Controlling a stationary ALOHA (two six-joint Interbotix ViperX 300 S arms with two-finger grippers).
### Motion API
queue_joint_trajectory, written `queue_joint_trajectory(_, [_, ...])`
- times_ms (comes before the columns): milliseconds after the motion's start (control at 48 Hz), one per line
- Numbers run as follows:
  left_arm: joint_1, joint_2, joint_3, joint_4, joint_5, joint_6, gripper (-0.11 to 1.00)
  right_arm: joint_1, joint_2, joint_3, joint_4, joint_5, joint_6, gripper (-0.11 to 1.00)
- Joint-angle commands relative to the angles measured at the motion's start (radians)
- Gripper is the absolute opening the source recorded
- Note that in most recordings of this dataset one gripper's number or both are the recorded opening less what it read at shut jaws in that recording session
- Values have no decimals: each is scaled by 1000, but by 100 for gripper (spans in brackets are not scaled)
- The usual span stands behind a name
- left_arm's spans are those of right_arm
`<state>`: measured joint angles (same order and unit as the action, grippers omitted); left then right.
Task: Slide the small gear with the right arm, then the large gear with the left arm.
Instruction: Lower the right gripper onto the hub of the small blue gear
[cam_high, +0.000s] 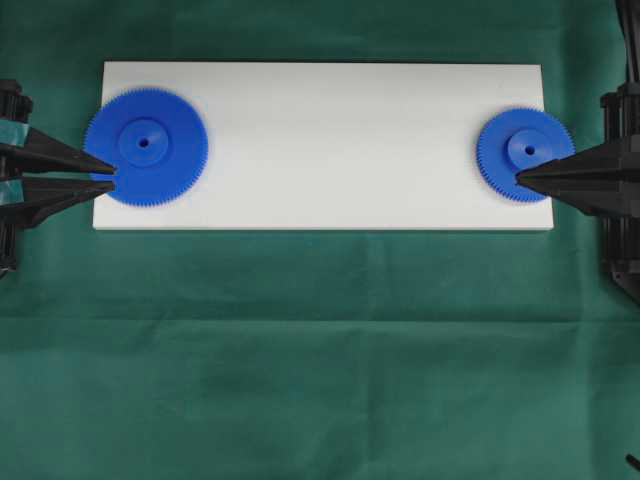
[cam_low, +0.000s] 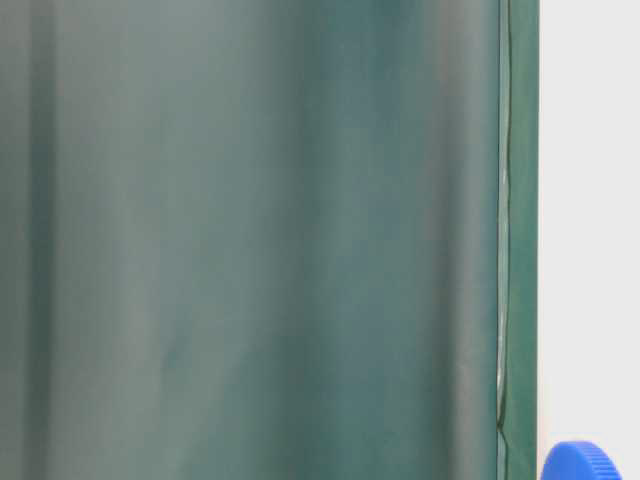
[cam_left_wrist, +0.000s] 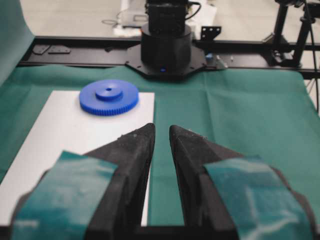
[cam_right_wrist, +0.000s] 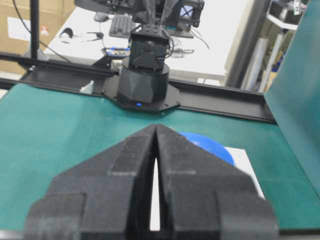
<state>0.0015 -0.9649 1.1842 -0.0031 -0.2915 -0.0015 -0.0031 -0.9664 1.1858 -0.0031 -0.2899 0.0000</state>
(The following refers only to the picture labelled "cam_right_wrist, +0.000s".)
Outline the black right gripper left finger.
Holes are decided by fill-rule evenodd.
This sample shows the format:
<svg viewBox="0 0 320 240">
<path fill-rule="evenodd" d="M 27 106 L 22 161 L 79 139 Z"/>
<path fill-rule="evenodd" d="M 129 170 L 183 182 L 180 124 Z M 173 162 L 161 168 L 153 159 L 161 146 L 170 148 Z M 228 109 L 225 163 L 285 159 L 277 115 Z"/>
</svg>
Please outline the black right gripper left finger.
<svg viewBox="0 0 320 240">
<path fill-rule="evenodd" d="M 151 124 L 56 175 L 30 208 L 25 240 L 135 240 L 148 224 Z"/>
</svg>

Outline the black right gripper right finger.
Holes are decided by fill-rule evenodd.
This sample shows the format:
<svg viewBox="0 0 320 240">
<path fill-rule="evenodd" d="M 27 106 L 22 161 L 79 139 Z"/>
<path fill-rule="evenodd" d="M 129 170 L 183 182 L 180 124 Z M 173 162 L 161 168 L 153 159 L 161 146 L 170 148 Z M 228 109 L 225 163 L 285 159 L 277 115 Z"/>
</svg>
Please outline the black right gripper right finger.
<svg viewBox="0 0 320 240">
<path fill-rule="evenodd" d="M 163 124 L 156 138 L 173 239 L 278 239 L 275 213 L 247 173 Z"/>
</svg>

